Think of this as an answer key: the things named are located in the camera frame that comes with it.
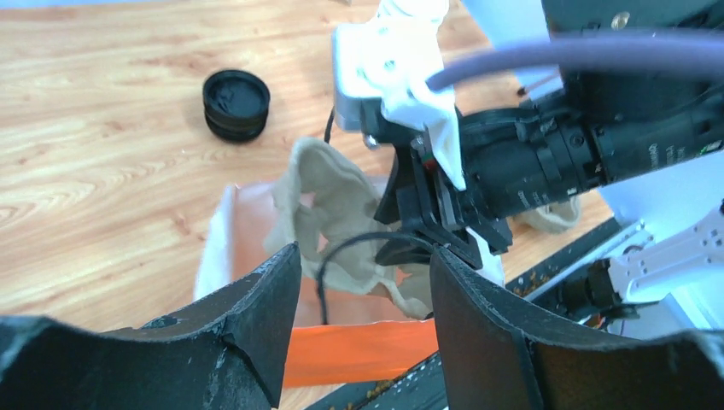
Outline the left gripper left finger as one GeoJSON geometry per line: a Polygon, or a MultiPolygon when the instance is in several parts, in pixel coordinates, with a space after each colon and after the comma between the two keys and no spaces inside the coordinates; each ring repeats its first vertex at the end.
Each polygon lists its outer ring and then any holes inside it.
{"type": "Polygon", "coordinates": [[[301,287],[292,243],[252,272],[140,328],[1,319],[4,409],[272,409],[301,287]]]}

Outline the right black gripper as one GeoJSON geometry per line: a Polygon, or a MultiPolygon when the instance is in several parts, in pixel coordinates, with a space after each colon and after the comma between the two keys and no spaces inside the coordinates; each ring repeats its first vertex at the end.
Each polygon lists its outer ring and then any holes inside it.
{"type": "Polygon", "coordinates": [[[374,137],[395,150],[375,218],[409,235],[387,242],[377,253],[379,264],[427,264],[439,245],[480,268],[479,239],[494,254],[511,246],[509,217],[600,183],[598,147],[569,114],[502,108],[459,116],[458,123],[466,183],[461,191],[431,155],[422,132],[374,112],[374,137]]]}

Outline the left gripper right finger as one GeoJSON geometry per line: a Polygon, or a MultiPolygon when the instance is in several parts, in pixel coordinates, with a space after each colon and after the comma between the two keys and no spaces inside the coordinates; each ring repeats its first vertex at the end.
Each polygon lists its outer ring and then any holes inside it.
{"type": "Polygon", "coordinates": [[[439,351],[445,337],[472,342],[470,319],[456,304],[497,317],[495,326],[529,343],[536,376],[547,388],[544,409],[720,409],[723,334],[683,331],[636,340],[594,330],[523,300],[479,276],[448,249],[430,263],[439,351]]]}

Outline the orange paper takeout bag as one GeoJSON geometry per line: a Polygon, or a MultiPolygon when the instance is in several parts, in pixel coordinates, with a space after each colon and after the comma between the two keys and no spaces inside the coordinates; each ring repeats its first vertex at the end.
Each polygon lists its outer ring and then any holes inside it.
{"type": "MultiPolygon", "coordinates": [[[[368,177],[381,194],[384,180],[368,177]]],[[[277,217],[272,199],[276,182],[225,188],[201,238],[195,299],[241,278],[271,255],[263,242],[277,217]]],[[[424,319],[410,319],[384,297],[326,292],[326,267],[347,249],[343,243],[324,257],[315,279],[304,276],[301,268],[284,376],[288,387],[393,378],[438,348],[431,312],[424,319]]]]}

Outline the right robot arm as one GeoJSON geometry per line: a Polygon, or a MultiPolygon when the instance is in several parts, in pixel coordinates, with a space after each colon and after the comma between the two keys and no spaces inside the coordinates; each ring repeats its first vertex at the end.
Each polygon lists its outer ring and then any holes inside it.
{"type": "Polygon", "coordinates": [[[515,108],[458,114],[467,188],[456,191],[406,126],[369,118],[396,149],[376,219],[399,234],[377,252],[383,266],[428,264],[434,245],[480,268],[473,240],[491,253],[512,243],[507,220],[581,192],[720,149],[723,83],[661,73],[565,68],[563,87],[515,108]]]}

